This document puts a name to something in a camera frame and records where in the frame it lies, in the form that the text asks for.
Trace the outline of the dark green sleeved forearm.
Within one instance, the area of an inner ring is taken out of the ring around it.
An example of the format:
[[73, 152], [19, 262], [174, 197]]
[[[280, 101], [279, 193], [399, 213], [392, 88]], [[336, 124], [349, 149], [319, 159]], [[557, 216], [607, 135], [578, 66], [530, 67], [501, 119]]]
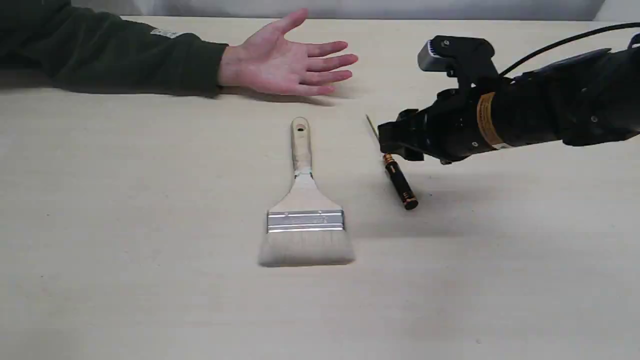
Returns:
[[73, 6], [3, 0], [1, 68], [32, 69], [70, 91], [215, 95], [228, 45]]

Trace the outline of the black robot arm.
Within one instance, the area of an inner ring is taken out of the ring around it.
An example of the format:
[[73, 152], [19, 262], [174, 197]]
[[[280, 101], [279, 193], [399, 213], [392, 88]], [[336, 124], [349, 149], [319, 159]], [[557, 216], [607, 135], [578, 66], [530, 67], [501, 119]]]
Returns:
[[378, 126], [379, 150], [442, 164], [497, 150], [560, 141], [572, 147], [639, 134], [639, 48], [608, 48], [549, 64], [489, 88], [441, 92]]

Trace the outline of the person's open hand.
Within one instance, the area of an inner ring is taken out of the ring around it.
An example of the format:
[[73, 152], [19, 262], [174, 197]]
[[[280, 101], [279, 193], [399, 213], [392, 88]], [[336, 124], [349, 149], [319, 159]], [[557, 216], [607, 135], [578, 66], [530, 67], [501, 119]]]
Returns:
[[241, 44], [222, 53], [217, 84], [245, 88], [267, 95], [315, 97], [335, 91], [335, 84], [353, 76], [349, 66], [356, 54], [343, 54], [345, 41], [307, 43], [291, 41], [286, 35], [309, 16], [302, 7], [274, 20]]

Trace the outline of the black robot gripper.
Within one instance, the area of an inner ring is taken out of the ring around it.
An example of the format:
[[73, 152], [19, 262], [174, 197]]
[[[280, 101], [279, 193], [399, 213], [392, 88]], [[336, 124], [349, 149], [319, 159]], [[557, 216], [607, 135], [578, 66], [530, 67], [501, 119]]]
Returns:
[[486, 153], [489, 144], [477, 119], [479, 99], [477, 91], [462, 96], [446, 89], [426, 108], [400, 111], [394, 121], [377, 126], [379, 150], [410, 162], [432, 157], [443, 165]]

